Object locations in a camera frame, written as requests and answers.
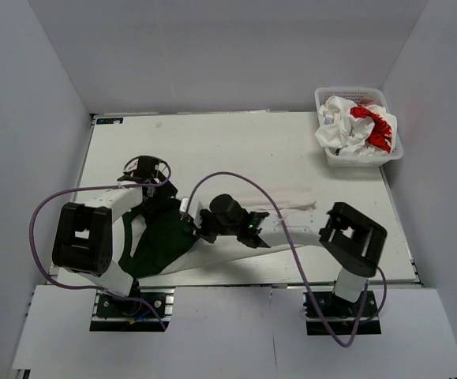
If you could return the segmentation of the green and white t shirt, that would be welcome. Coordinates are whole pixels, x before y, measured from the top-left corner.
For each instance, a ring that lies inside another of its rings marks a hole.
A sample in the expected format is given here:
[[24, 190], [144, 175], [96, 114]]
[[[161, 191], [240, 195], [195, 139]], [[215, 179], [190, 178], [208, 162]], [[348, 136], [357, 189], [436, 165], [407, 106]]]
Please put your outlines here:
[[199, 267], [319, 243], [312, 212], [248, 211], [226, 193], [207, 208], [176, 197], [148, 198], [122, 222], [118, 264], [138, 279], [182, 271], [186, 257]]

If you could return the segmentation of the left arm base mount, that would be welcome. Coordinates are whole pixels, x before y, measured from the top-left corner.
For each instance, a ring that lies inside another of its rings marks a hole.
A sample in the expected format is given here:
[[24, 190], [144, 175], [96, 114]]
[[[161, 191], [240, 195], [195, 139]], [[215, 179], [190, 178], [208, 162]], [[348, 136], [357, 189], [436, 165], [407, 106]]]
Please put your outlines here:
[[[141, 297], [159, 316], [165, 327], [168, 326], [174, 304], [174, 291], [171, 289], [147, 289]], [[122, 302], [104, 293], [95, 297], [90, 332], [164, 332], [158, 318], [145, 304]]]

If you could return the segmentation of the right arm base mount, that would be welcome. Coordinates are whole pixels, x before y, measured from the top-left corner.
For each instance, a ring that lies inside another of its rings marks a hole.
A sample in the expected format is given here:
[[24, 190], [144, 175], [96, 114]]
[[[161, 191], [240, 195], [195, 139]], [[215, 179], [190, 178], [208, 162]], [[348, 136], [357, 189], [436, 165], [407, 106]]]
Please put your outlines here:
[[[313, 295], [333, 332], [337, 336], [350, 335], [360, 309], [361, 296], [355, 303], [350, 303], [338, 298], [331, 291], [315, 291]], [[313, 303], [307, 292], [304, 293], [303, 307], [307, 335], [328, 336], [329, 333], [322, 324], [317, 311], [313, 308]], [[375, 336], [382, 333], [377, 310], [376, 297], [372, 291], [368, 291], [358, 324], [358, 335]]]

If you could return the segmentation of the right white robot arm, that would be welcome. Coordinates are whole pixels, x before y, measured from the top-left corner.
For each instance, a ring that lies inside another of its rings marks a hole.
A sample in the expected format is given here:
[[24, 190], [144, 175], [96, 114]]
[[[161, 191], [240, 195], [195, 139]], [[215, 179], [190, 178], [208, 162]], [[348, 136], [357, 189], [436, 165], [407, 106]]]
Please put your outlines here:
[[180, 213], [193, 232], [209, 243], [233, 236], [252, 249], [288, 245], [324, 247], [342, 266], [329, 299], [320, 306], [328, 317], [353, 317], [361, 304], [365, 282], [376, 275], [387, 230], [344, 202], [334, 203], [325, 216], [296, 211], [249, 212], [231, 195], [215, 197], [207, 208], [185, 198]]

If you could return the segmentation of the white printed t shirt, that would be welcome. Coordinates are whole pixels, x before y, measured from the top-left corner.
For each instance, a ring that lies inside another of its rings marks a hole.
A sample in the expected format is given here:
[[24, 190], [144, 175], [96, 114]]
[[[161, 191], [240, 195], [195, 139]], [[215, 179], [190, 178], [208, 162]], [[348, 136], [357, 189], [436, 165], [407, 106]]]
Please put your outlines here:
[[338, 156], [389, 156], [395, 151], [397, 118], [368, 100], [330, 96], [318, 110], [315, 136]]

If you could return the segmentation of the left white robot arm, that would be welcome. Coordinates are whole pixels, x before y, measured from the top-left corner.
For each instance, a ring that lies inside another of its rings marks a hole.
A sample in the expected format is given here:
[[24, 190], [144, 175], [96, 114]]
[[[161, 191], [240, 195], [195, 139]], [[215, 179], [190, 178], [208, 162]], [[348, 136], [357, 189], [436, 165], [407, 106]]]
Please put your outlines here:
[[90, 280], [115, 297], [126, 315], [137, 313], [142, 295], [133, 288], [136, 280], [113, 260], [113, 224], [126, 213], [137, 213], [138, 236], [147, 227], [145, 218], [178, 190], [170, 182], [168, 163], [154, 156], [138, 156], [123, 169], [118, 184], [84, 204], [69, 202], [60, 212], [52, 251], [53, 264]]

